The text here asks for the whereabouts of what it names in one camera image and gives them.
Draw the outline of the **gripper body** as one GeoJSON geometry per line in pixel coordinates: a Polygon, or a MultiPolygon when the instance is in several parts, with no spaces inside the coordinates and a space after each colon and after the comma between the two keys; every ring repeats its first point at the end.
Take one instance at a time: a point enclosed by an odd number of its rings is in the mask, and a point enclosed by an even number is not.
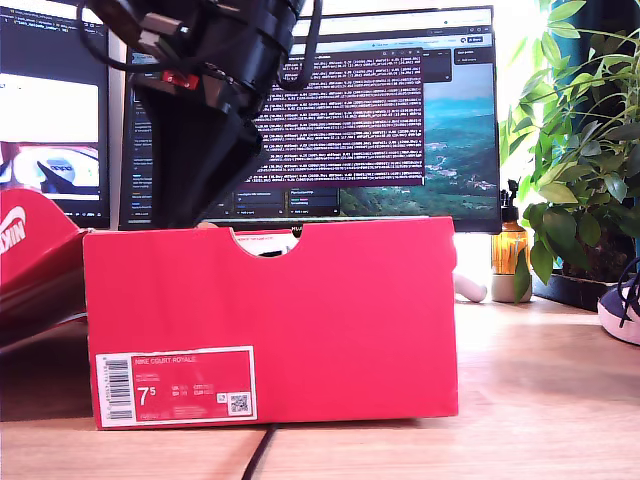
{"type": "Polygon", "coordinates": [[[279,21],[276,37],[235,19],[210,22],[198,51],[214,52],[207,62],[241,86],[241,112],[257,118],[271,93],[283,58],[292,42],[292,24],[279,21]]]}

